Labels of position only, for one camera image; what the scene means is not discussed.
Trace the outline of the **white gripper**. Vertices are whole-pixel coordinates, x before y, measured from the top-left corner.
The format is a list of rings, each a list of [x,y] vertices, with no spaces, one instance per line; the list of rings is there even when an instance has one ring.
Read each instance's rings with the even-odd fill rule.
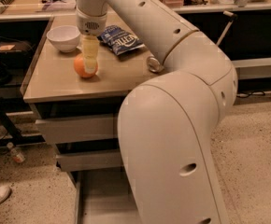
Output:
[[[97,55],[99,40],[97,36],[102,34],[107,23],[107,14],[90,16],[77,9],[77,27],[84,35],[81,39],[84,70],[87,74],[95,74],[98,68]]]

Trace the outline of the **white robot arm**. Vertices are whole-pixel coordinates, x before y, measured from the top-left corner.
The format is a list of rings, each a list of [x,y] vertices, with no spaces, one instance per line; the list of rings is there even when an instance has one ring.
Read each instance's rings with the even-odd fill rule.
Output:
[[[122,161],[142,223],[229,224],[210,140],[235,102],[232,62],[158,0],[77,0],[80,31],[100,35],[110,8],[166,71],[130,91],[118,115]]]

